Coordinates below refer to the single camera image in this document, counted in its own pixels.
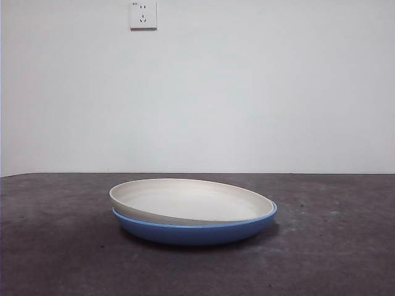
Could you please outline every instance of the blue plate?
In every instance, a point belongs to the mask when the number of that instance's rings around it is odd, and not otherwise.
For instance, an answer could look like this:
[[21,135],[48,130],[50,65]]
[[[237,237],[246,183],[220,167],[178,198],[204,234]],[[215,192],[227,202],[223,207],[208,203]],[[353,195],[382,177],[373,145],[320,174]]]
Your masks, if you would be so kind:
[[240,241],[263,230],[277,212],[275,202],[273,206],[271,213],[256,219],[198,226],[150,223],[127,218],[114,208],[112,211],[123,228],[142,239],[170,245],[217,245]]

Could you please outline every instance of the gray table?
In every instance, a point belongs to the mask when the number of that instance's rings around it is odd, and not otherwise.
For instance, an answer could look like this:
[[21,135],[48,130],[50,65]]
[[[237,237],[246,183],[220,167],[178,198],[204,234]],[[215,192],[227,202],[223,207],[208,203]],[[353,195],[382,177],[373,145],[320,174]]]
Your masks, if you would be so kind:
[[[204,179],[279,207],[257,236],[174,247],[123,231],[109,189]],[[48,173],[1,179],[1,295],[394,295],[395,175]]]

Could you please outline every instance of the ceramic plate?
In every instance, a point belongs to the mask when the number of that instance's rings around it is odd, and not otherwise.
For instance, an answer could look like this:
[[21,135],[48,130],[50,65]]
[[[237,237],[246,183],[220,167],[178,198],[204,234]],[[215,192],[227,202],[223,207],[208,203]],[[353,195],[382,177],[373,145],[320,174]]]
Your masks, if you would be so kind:
[[125,217],[112,209],[119,223],[128,232],[153,242],[172,245],[215,245],[239,241],[253,236],[270,224],[277,212],[273,210],[265,216],[240,222],[210,225],[170,225],[140,221]]
[[190,179],[144,179],[110,190],[117,213],[131,219],[172,225],[222,224],[269,215],[264,196],[236,186]]

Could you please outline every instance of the blue plate rim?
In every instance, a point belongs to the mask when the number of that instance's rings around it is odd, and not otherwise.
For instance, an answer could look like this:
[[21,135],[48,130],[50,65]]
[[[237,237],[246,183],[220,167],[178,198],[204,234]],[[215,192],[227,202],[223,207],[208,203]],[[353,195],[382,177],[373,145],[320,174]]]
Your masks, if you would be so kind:
[[147,222],[147,221],[141,221],[141,220],[136,220],[133,218],[129,218],[126,216],[121,215],[118,213],[115,208],[112,208],[112,213],[114,213],[115,216],[117,216],[120,219],[144,225],[144,226],[155,226],[155,227],[163,227],[163,228],[191,228],[191,229],[202,229],[202,228],[222,228],[222,227],[230,227],[230,226],[238,226],[238,225],[245,225],[253,222],[257,222],[260,220],[264,220],[267,218],[270,218],[271,216],[274,216],[277,212],[277,204],[271,200],[271,203],[273,204],[273,211],[271,211],[269,214],[265,216],[261,216],[258,218],[246,220],[246,221],[237,221],[237,222],[229,222],[229,223],[218,223],[218,224],[205,224],[205,225],[177,225],[177,224],[161,224],[161,223],[152,223],[152,222]]

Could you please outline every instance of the electrical outlet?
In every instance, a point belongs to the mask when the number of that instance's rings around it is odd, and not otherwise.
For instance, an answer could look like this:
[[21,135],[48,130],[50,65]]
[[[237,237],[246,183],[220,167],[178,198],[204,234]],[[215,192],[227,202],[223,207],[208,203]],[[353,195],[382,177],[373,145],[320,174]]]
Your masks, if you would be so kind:
[[129,8],[129,27],[132,31],[156,30],[156,1],[132,1]]

